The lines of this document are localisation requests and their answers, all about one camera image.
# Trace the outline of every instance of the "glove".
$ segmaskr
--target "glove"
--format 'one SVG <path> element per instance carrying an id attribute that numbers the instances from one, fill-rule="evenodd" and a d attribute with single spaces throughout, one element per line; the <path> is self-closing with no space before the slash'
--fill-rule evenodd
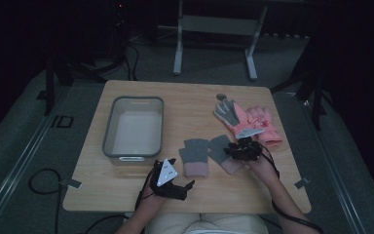
<path id="1" fill-rule="evenodd" d="M 210 148 L 208 156 L 220 165 L 227 174 L 231 175 L 242 168 L 244 164 L 224 152 L 224 148 L 228 148 L 229 143 L 230 140 L 226 135 L 211 139 L 208 144 Z"/>
<path id="2" fill-rule="evenodd" d="M 248 122 L 248 115 L 233 100 L 223 98 L 216 105 L 214 115 L 221 120 L 236 136 L 243 129 L 251 129 L 253 125 Z"/>
<path id="3" fill-rule="evenodd" d="M 186 177 L 207 177 L 208 140 L 192 138 L 184 140 L 185 148 L 178 150 L 184 167 Z"/>
<path id="4" fill-rule="evenodd" d="M 252 128 L 263 128 L 265 131 L 258 135 L 259 140 L 265 141 L 268 146 L 275 146 L 281 143 L 277 129 L 272 124 L 272 113 L 268 107 L 252 107 L 247 110 L 247 119 Z"/>

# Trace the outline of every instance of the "person's right hand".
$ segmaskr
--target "person's right hand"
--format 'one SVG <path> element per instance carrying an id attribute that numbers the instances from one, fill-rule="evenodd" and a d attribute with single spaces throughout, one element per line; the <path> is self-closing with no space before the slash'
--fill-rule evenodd
<path id="1" fill-rule="evenodd" d="M 258 141 L 263 145 L 262 153 L 266 155 L 273 162 L 272 155 L 266 150 L 266 143 L 264 141 Z M 247 161 L 251 170 L 257 175 L 257 177 L 262 180 L 263 183 L 269 185 L 271 183 L 277 182 L 279 177 L 276 173 L 276 169 L 273 165 L 263 156 L 260 156 L 256 161 Z"/>
<path id="2" fill-rule="evenodd" d="M 140 210 L 149 219 L 154 218 L 166 202 L 167 198 L 159 196 L 150 187 L 151 177 L 148 178 L 145 188 L 142 191 L 141 201 L 137 210 Z"/>

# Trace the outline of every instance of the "table leg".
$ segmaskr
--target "table leg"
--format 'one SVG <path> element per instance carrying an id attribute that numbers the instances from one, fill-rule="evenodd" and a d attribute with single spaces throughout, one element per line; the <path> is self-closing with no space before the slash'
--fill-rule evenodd
<path id="1" fill-rule="evenodd" d="M 172 74 L 181 74 L 181 62 L 183 60 L 183 0 L 178 1 L 178 27 L 177 27 L 177 48 L 175 50 L 174 69 Z"/>
<path id="2" fill-rule="evenodd" d="M 54 60 L 51 56 L 47 57 L 46 61 L 46 87 L 45 98 L 47 101 L 47 106 L 45 109 L 45 116 L 51 113 L 55 105 L 55 91 L 54 91 Z"/>
<path id="3" fill-rule="evenodd" d="M 248 75 L 251 80 L 257 79 L 257 72 L 256 72 L 256 67 L 254 65 L 253 53 L 254 53 L 254 49 L 256 48 L 257 40 L 259 39 L 259 36 L 260 36 L 260 31 L 263 25 L 263 20 L 267 13 L 267 9 L 268 7 L 263 7 L 259 20 L 256 23 L 256 26 L 254 28 L 251 45 L 248 49 L 245 49 L 244 51 L 245 61 L 247 63 Z"/>

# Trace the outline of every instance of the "beige pants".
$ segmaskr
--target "beige pants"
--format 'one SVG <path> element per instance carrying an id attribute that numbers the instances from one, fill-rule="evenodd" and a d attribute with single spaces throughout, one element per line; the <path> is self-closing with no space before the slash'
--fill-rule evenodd
<path id="1" fill-rule="evenodd" d="M 146 227 L 146 234 L 182 234 L 194 230 L 223 230 L 243 234 L 268 234 L 255 214 L 159 214 Z"/>

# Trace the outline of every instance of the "metal frame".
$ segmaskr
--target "metal frame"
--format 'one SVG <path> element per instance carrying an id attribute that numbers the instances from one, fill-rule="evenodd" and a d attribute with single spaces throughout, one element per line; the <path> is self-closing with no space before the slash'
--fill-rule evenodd
<path id="1" fill-rule="evenodd" d="M 257 79 L 256 67 L 254 65 L 254 49 L 260 36 L 263 20 L 268 7 L 263 7 L 258 20 L 255 19 L 223 19 L 211 17 L 198 17 L 183 15 L 183 0 L 178 1 L 178 27 L 177 27 L 177 48 L 175 50 L 174 75 L 181 74 L 181 63 L 183 57 L 183 31 L 200 31 L 211 33 L 225 33 L 235 35 L 251 36 L 250 46 L 244 50 L 247 63 L 248 75 L 251 80 Z"/>

